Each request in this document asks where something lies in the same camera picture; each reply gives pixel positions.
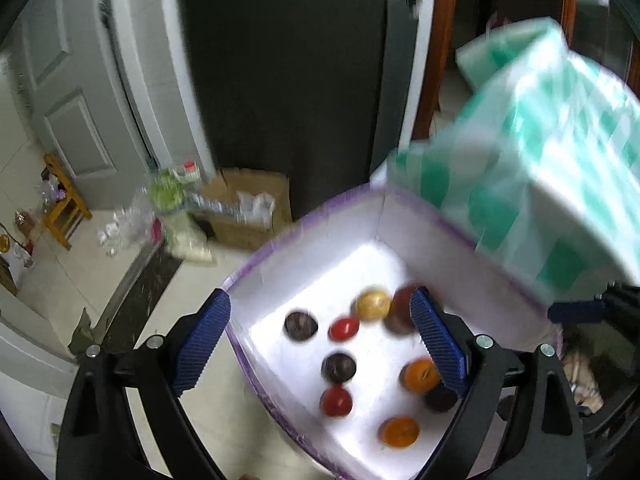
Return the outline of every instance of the white floor tile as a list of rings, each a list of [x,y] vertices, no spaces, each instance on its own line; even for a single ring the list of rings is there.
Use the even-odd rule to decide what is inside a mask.
[[[440,83],[438,102],[441,112],[456,116],[471,99],[472,93],[457,68],[447,68]]]
[[[53,330],[66,347],[78,325],[82,310],[96,316],[88,301],[66,275],[55,254],[41,238],[33,251],[35,267],[25,276],[18,299],[49,320]]]
[[[455,120],[455,116],[451,113],[436,112],[433,115],[433,123],[436,131],[442,132]]]
[[[97,323],[116,287],[124,277],[133,260],[140,252],[139,246],[122,249],[115,256],[107,256],[100,247],[97,232],[107,222],[113,221],[113,213],[106,210],[92,211],[93,218],[83,219],[65,249],[47,232],[45,240],[62,264],[66,274],[80,293],[87,298],[97,317],[92,316],[92,325]]]
[[[29,140],[18,150],[0,173],[0,189],[20,208],[35,209],[40,203],[38,186],[44,170],[44,151],[36,140]]]
[[[0,57],[0,138],[2,149],[0,150],[0,171],[14,153],[27,141],[27,135],[20,122],[18,111],[14,105],[14,97],[11,93],[8,79],[7,60]]]
[[[184,314],[195,312],[214,288],[242,266],[248,254],[216,248],[217,266],[185,262],[146,324],[138,343],[166,334]],[[133,418],[150,464],[167,473],[136,392],[129,392]],[[249,386],[226,338],[220,339],[196,387],[180,398],[207,451],[229,479],[251,474],[262,479],[321,480],[312,460],[287,443]]]
[[[0,412],[25,450],[47,453],[45,415],[51,397],[40,390],[2,375],[0,381]]]
[[[49,480],[56,478],[56,457],[28,451],[29,458]]]

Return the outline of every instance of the dark brown ball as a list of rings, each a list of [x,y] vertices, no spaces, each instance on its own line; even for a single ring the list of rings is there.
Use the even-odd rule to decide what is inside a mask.
[[[436,413],[448,412],[458,402],[458,394],[439,383],[424,396],[427,407]]]
[[[398,332],[415,332],[414,322],[411,320],[411,314],[409,312],[409,301],[411,300],[412,292],[419,286],[419,284],[415,284],[399,288],[391,300],[391,309],[389,310],[388,317],[396,322]]]
[[[284,331],[293,341],[307,341],[318,331],[318,322],[308,312],[296,310],[285,318]]]
[[[342,384],[356,373],[356,361],[350,355],[336,352],[322,361],[322,375],[330,383]]]

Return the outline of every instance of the wooden stool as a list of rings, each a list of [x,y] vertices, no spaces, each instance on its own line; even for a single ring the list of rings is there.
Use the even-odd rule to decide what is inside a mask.
[[[43,223],[45,227],[51,231],[51,234],[56,237],[56,240],[59,241],[63,247],[66,247],[66,250],[69,250],[71,249],[71,244],[69,243],[67,235],[71,236],[71,232],[69,231],[77,223],[76,220],[78,220],[78,222],[80,221],[80,215],[84,215],[85,218],[91,218],[92,214],[86,208],[84,200],[80,198],[76,188],[73,187],[65,172],[62,171],[56,155],[47,153],[47,155],[44,156],[44,163],[47,165],[49,173],[57,177],[60,184],[65,188],[65,197],[45,215]],[[69,205],[72,209],[70,212],[66,212],[65,210]],[[57,222],[62,215],[66,218],[63,220],[63,224],[58,227]]]

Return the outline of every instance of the green and white plastic bag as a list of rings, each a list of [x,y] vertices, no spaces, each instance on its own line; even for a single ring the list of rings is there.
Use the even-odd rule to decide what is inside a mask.
[[[428,200],[539,300],[640,280],[640,103],[568,50],[550,19],[457,52],[474,90],[456,121],[387,159],[387,180]]]

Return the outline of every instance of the white door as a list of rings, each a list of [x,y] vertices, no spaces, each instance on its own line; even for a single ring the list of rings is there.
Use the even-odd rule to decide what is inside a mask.
[[[101,0],[30,0],[18,19],[36,133],[56,151],[89,208],[126,205],[148,172],[118,77]]]

